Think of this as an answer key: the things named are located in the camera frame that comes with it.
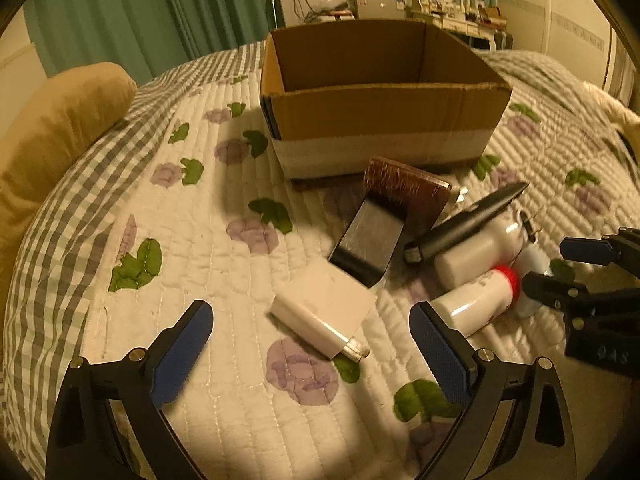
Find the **black marker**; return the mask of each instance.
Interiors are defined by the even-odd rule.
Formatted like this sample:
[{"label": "black marker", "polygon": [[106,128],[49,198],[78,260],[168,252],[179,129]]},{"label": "black marker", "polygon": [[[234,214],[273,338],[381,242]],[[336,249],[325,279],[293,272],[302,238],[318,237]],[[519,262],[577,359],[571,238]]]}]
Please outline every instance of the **black marker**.
[{"label": "black marker", "polygon": [[501,187],[484,197],[470,208],[444,221],[431,231],[416,238],[404,247],[404,260],[408,264],[419,264],[431,260],[436,254],[446,251],[465,238],[478,232],[484,225],[507,209],[529,186],[517,182]]}]

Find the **red cap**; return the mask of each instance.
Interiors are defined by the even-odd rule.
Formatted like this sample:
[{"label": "red cap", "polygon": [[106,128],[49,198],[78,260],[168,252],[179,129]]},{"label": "red cap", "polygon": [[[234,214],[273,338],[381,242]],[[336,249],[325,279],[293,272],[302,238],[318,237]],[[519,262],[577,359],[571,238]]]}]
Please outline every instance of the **red cap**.
[{"label": "red cap", "polygon": [[515,303],[520,295],[520,279],[518,275],[513,272],[512,269],[504,265],[495,266],[494,269],[501,272],[502,275],[507,278],[509,285],[511,285],[511,295],[513,296],[511,303]]}]

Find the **cardboard box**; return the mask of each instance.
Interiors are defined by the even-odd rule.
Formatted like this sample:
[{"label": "cardboard box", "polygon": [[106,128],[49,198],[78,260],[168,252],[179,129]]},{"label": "cardboard box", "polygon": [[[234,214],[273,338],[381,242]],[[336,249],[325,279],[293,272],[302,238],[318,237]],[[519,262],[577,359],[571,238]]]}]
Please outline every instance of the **cardboard box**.
[{"label": "cardboard box", "polygon": [[478,159],[511,96],[468,46],[414,20],[273,31],[260,102],[284,174],[359,173],[374,155],[452,168]]}]

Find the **screw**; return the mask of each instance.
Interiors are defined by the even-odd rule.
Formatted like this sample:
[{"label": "screw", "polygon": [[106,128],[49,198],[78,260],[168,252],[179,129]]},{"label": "screw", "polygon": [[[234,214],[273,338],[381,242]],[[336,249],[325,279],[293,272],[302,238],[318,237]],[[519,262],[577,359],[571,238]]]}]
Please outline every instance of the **screw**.
[{"label": "screw", "polygon": [[554,364],[551,362],[551,360],[547,359],[546,357],[541,357],[540,359],[538,359],[538,364],[545,370],[551,370],[551,368],[554,367]]},{"label": "screw", "polygon": [[129,359],[135,363],[145,358],[146,350],[144,348],[134,348],[129,352]]},{"label": "screw", "polygon": [[576,330],[582,330],[584,328],[584,320],[581,317],[576,317],[572,320],[571,324]]},{"label": "screw", "polygon": [[487,348],[481,348],[478,350],[478,357],[481,358],[482,361],[490,363],[495,359],[495,354]]},{"label": "screw", "polygon": [[73,359],[71,359],[71,362],[69,363],[69,368],[78,370],[78,368],[81,367],[83,364],[84,364],[84,359],[82,359],[81,357],[74,357]]}]

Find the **blue gripper pad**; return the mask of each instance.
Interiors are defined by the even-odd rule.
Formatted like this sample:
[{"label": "blue gripper pad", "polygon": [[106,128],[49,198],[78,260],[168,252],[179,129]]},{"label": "blue gripper pad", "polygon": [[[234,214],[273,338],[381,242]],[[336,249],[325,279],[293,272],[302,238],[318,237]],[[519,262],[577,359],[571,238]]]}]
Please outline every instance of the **blue gripper pad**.
[{"label": "blue gripper pad", "polygon": [[[156,342],[164,355],[154,369],[151,400],[156,408],[176,399],[193,365],[213,330],[213,309],[202,300],[194,301],[172,328],[163,330]],[[167,348],[162,343],[168,342]]]},{"label": "blue gripper pad", "polygon": [[409,330],[446,399],[467,406],[478,378],[471,345],[460,332],[447,327],[426,301],[412,307]]}]

